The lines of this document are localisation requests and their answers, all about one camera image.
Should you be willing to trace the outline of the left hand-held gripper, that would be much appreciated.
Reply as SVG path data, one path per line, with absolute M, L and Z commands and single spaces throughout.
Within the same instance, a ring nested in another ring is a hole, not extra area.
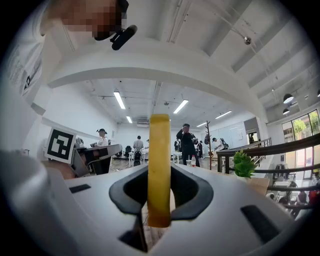
M 84 177 L 90 174 L 86 165 L 109 159 L 123 149 L 120 144 L 87 148 L 85 161 L 75 143 L 74 132 L 52 127 L 44 148 L 45 167 L 59 171 L 64 177 Z

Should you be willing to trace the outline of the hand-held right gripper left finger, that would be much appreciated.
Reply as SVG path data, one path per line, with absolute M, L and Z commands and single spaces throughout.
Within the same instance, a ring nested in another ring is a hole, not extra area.
M 147 202 L 148 166 L 66 180 L 80 209 L 93 222 L 109 256 L 145 255 L 142 209 Z

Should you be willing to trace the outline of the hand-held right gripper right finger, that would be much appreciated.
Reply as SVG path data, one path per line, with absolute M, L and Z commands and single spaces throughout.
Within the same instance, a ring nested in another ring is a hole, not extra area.
M 233 175 L 199 167 L 181 168 L 206 180 L 213 189 L 208 207 L 192 221 L 173 221 L 150 250 L 151 256 L 270 256 L 290 237 L 294 220 L 282 207 Z M 263 242 L 242 212 L 255 206 L 276 229 Z

